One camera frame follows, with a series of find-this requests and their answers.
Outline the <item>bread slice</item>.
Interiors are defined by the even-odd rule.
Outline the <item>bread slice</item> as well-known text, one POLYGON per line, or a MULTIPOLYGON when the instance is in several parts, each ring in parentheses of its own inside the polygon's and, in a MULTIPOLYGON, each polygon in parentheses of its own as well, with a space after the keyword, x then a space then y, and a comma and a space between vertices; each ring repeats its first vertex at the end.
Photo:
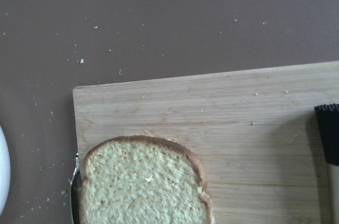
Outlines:
POLYGON ((214 223, 198 157, 163 138, 117 137, 83 161, 81 223, 214 223))

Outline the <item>white round plate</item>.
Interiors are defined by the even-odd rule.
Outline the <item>white round plate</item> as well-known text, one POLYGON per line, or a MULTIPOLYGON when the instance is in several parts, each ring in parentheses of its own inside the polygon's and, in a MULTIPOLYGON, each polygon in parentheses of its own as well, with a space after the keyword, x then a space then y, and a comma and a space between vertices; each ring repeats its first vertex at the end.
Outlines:
POLYGON ((2 128, 0 129, 0 172, 1 172, 1 198, 0 198, 0 204, 1 208, 0 211, 1 213, 3 212, 7 197, 8 197, 8 192, 10 189, 10 181, 11 181, 11 164, 10 164, 10 156, 9 156, 9 151, 8 151, 8 146, 6 142, 6 138, 4 135, 4 132, 2 128))

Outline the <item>bamboo cutting board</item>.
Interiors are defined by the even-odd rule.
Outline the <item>bamboo cutting board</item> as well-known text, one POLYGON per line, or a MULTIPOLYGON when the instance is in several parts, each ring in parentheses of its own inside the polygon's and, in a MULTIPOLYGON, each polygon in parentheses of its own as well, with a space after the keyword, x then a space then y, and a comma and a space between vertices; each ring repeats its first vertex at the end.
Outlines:
POLYGON ((79 86, 80 158, 117 136, 189 148, 216 223, 331 223, 314 107, 338 102, 338 62, 79 86))

